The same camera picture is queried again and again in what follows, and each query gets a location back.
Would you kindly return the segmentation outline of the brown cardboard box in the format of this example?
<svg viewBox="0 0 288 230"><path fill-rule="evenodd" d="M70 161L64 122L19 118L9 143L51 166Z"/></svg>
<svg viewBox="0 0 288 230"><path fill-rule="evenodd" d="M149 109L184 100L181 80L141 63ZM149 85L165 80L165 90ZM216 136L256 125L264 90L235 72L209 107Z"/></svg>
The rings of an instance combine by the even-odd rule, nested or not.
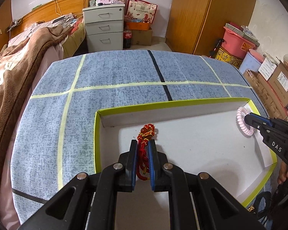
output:
<svg viewBox="0 0 288 230"><path fill-rule="evenodd" d="M288 70L280 63L268 80L284 107L288 106Z"/></svg>

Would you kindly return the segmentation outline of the green shallow cardboard box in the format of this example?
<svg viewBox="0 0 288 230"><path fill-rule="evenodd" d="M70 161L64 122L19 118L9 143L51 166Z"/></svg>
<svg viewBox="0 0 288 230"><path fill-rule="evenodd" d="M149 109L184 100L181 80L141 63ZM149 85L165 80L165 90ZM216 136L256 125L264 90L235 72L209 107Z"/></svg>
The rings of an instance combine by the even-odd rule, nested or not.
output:
<svg viewBox="0 0 288 230"><path fill-rule="evenodd" d="M240 108L257 113L248 98L214 98L148 103L98 110L94 123L96 171L115 163L146 124L156 129L158 151L183 171L207 172L243 206L273 173L277 157L258 131L245 135Z"/></svg>

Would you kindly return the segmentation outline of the blue patterned bed sheet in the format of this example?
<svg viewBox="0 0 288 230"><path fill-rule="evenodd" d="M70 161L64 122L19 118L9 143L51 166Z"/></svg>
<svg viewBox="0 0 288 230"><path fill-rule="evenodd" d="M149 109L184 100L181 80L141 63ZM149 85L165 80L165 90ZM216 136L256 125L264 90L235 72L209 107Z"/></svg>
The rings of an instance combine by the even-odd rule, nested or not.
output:
<svg viewBox="0 0 288 230"><path fill-rule="evenodd" d="M249 98L267 115L235 67L207 57L119 50L54 62L29 98L13 146L11 187L20 222L79 172L95 173L97 110L211 98Z"/></svg>

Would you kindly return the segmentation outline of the light blue storage box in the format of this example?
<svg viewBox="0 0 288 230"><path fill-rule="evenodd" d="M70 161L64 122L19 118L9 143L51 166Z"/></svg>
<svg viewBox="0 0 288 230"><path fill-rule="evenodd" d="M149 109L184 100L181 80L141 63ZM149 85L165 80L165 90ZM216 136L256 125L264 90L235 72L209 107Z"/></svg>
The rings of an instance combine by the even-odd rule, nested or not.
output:
<svg viewBox="0 0 288 230"><path fill-rule="evenodd" d="M259 52L249 49L238 70L241 74L244 74L247 69L257 72L264 59L265 57Z"/></svg>

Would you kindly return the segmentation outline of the yellow patterned tin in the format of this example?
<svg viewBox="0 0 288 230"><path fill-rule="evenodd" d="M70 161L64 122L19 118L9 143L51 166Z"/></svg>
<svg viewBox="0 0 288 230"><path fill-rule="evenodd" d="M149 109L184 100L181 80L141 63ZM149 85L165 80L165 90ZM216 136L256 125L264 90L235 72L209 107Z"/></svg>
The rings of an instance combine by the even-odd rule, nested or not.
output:
<svg viewBox="0 0 288 230"><path fill-rule="evenodd" d="M239 67L241 66L243 60L233 56L231 54L229 54L224 48L220 47L217 51L217 54L215 56L216 60L220 60L226 63L231 64L232 66L236 67L237 69L239 69Z"/></svg>

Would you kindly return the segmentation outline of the pink plastic tub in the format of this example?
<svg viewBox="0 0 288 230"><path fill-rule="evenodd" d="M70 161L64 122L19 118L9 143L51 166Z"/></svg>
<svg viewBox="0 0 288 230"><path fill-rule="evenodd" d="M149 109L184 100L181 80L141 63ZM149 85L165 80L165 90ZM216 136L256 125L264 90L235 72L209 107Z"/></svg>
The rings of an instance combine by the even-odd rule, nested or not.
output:
<svg viewBox="0 0 288 230"><path fill-rule="evenodd" d="M243 59L249 49L255 49L255 44L243 38L236 32L224 26L225 33L221 47L229 54L237 58Z"/></svg>

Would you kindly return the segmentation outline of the cola bottle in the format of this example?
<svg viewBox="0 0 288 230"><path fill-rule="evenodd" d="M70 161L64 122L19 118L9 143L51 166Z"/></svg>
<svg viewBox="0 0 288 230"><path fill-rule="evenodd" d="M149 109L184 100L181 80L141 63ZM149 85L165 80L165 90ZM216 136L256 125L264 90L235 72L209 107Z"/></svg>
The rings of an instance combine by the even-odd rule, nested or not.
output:
<svg viewBox="0 0 288 230"><path fill-rule="evenodd" d="M125 30L123 32L123 48L130 49L132 43L132 31Z"/></svg>

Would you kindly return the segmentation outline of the orange box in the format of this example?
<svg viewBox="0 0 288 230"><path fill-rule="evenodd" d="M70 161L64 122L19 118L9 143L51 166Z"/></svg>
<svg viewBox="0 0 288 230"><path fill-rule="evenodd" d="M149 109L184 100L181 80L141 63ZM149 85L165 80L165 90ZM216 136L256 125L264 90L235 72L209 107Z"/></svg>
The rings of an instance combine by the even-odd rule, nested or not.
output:
<svg viewBox="0 0 288 230"><path fill-rule="evenodd" d="M150 23L147 22L124 21L124 23L128 30L148 31L150 29Z"/></svg>

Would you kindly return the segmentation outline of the grey drawer cabinet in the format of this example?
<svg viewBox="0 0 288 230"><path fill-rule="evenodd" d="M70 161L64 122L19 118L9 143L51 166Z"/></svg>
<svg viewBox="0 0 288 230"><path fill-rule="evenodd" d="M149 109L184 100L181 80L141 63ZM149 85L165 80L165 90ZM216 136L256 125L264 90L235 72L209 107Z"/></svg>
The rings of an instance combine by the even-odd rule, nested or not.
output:
<svg viewBox="0 0 288 230"><path fill-rule="evenodd" d="M124 9L124 4L83 9L87 47L90 53L123 49Z"/></svg>

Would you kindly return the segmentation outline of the brown fleece blanket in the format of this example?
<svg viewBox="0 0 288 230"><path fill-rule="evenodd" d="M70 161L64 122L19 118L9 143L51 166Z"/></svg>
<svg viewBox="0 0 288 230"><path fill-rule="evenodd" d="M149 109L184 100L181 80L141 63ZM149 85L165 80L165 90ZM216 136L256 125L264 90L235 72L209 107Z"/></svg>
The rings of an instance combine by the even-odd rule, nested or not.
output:
<svg viewBox="0 0 288 230"><path fill-rule="evenodd" d="M72 31L61 24L38 29L0 54L0 185L9 142L45 52Z"/></svg>

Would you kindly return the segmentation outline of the red white gift bag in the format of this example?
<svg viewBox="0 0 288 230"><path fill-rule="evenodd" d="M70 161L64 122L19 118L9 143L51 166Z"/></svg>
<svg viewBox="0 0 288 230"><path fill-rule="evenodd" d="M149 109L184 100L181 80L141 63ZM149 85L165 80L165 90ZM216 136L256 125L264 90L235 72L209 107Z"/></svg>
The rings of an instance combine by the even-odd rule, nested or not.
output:
<svg viewBox="0 0 288 230"><path fill-rule="evenodd" d="M129 0L125 17L152 24L158 9L157 4L143 0Z"/></svg>

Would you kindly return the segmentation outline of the wooden wardrobe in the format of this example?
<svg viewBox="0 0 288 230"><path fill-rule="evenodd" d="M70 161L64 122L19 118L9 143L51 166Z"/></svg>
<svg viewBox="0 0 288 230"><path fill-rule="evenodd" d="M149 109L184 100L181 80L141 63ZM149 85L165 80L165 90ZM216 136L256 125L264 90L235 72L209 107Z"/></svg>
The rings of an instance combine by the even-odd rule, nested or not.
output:
<svg viewBox="0 0 288 230"><path fill-rule="evenodd" d="M248 25L256 0L172 0L166 43L174 52L208 56L226 23Z"/></svg>

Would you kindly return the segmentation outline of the wooden headboard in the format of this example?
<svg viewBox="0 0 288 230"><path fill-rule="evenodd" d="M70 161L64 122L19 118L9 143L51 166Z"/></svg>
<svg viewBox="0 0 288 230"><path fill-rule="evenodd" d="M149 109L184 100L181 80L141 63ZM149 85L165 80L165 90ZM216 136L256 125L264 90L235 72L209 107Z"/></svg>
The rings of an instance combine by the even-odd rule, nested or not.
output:
<svg viewBox="0 0 288 230"><path fill-rule="evenodd" d="M21 17L20 24L12 29L11 36L19 35L39 21L48 22L67 14L80 18L83 15L83 9L88 6L89 0L52 0Z"/></svg>

